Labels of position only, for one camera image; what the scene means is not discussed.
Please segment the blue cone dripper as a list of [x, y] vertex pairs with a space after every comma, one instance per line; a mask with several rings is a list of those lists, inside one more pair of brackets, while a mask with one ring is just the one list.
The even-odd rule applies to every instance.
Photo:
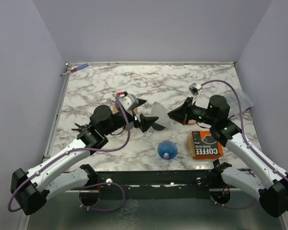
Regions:
[[117, 109], [117, 111], [120, 111], [120, 107], [117, 102], [115, 102], [115, 108]]

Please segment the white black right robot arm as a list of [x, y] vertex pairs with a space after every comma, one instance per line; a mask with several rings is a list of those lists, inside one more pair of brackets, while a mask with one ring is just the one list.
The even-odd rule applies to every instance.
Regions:
[[211, 175], [215, 187], [232, 185], [259, 201], [261, 207], [274, 218], [288, 211], [288, 172], [270, 160], [246, 138], [241, 127], [228, 114], [230, 106], [224, 96], [214, 95], [207, 108], [193, 104], [188, 97], [184, 103], [168, 113], [169, 118], [187, 124], [194, 120], [210, 126], [212, 137], [238, 156], [255, 174], [248, 178], [233, 166]]

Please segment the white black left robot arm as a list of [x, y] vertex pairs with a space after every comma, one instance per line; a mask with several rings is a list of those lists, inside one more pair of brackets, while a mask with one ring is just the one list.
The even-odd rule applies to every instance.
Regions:
[[22, 210], [26, 215], [31, 215], [40, 210], [52, 196], [82, 186], [93, 188], [98, 178], [90, 166], [83, 165], [70, 173], [66, 173], [66, 170], [97, 151], [105, 152], [103, 147], [108, 142], [107, 135], [121, 127], [129, 131], [133, 123], [135, 128], [146, 132], [158, 117], [136, 117], [134, 109], [145, 102], [131, 94], [118, 97], [116, 103], [120, 111], [115, 114], [107, 105], [98, 106], [90, 116], [89, 124], [78, 126], [78, 136], [65, 149], [27, 171], [21, 168], [14, 171], [8, 210]]

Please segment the white paper coffee filter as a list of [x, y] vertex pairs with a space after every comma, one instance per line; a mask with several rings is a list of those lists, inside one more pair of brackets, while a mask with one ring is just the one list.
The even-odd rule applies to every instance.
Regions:
[[167, 109], [161, 103], [153, 103], [150, 115], [159, 117], [159, 119], [155, 121], [155, 123], [162, 125], [167, 129], [174, 128], [173, 120], [169, 118]]

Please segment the wooden ring coaster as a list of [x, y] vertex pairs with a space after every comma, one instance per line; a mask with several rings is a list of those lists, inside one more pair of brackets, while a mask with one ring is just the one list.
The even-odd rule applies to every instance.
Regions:
[[[113, 112], [113, 114], [116, 114], [117, 112], [119, 112], [119, 110], [114, 106], [112, 112]], [[138, 108], [134, 108], [134, 109], [133, 109], [133, 113], [134, 113], [135, 115], [137, 115], [137, 113], [138, 113]]]
[[188, 125], [194, 125], [194, 124], [196, 124], [196, 121], [195, 121], [195, 120], [189, 120], [189, 121], [188, 121]]

